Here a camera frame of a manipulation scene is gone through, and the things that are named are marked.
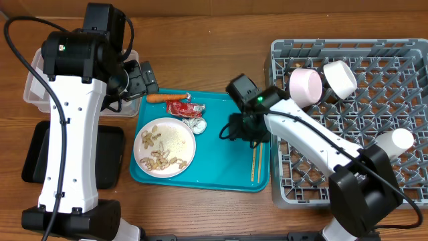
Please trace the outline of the wooden chopstick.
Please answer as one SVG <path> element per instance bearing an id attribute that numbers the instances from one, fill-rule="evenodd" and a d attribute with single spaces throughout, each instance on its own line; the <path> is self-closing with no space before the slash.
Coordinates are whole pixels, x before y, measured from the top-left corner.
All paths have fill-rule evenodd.
<path id="1" fill-rule="evenodd" d="M 258 172 L 257 172 L 257 183 L 261 180 L 261 165 L 263 161 L 263 143 L 259 145 L 259 161 L 258 161 Z"/>
<path id="2" fill-rule="evenodd" d="M 254 147 L 253 148 L 253 155 L 252 155 L 252 161 L 251 161 L 251 182 L 254 182 L 254 175 L 255 175 L 255 159 L 256 159 L 256 153 L 257 153 L 257 148 Z"/>

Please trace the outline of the pink bowl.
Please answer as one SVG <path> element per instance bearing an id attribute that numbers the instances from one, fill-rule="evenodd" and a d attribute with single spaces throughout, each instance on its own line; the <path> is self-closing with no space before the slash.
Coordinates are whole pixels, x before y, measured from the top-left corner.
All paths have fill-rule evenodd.
<path id="1" fill-rule="evenodd" d="M 322 80 L 312 69 L 297 68 L 289 79 L 290 98 L 300 107 L 316 104 L 322 96 Z"/>

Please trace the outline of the white bowl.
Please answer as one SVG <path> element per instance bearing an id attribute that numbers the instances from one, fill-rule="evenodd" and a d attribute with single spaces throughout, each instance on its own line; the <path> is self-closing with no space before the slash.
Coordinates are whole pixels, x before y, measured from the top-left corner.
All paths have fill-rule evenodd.
<path id="1" fill-rule="evenodd" d="M 327 83 L 340 99 L 346 99 L 357 89 L 352 70 L 342 60 L 324 65 L 323 71 Z"/>

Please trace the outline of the white plastic cup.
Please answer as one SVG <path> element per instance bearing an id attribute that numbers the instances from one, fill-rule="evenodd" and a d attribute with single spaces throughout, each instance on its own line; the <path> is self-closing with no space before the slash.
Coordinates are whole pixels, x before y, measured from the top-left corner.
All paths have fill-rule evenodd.
<path id="1" fill-rule="evenodd" d="M 390 160 L 394 160 L 413 146 L 414 137 L 407 129 L 395 129 L 375 138 L 379 146 Z"/>

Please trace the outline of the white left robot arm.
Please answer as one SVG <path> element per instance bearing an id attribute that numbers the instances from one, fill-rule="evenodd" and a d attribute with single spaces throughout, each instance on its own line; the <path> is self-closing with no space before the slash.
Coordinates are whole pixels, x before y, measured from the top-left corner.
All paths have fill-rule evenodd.
<path id="1" fill-rule="evenodd" d="M 130 84 L 123 39 L 123 27 L 91 26 L 54 31 L 43 42 L 36 77 L 51 99 L 49 147 L 38 203 L 22 213 L 26 230 L 70 240 L 144 240 L 144 230 L 122 218 L 118 201 L 100 199 L 96 186 L 100 112 L 126 98 Z"/>

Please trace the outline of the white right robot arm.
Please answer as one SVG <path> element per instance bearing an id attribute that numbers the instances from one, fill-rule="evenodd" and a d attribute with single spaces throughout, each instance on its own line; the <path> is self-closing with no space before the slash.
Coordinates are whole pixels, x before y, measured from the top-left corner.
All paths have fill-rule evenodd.
<path id="1" fill-rule="evenodd" d="M 408 130 L 383 133 L 364 148 L 329 131 L 275 86 L 261 91 L 251 84 L 231 84 L 226 92 L 240 111 L 229 118 L 228 139 L 260 143 L 268 134 L 275 135 L 328 178 L 334 219 L 318 239 L 366 238 L 403 203 L 404 195 L 390 162 L 413 144 Z"/>

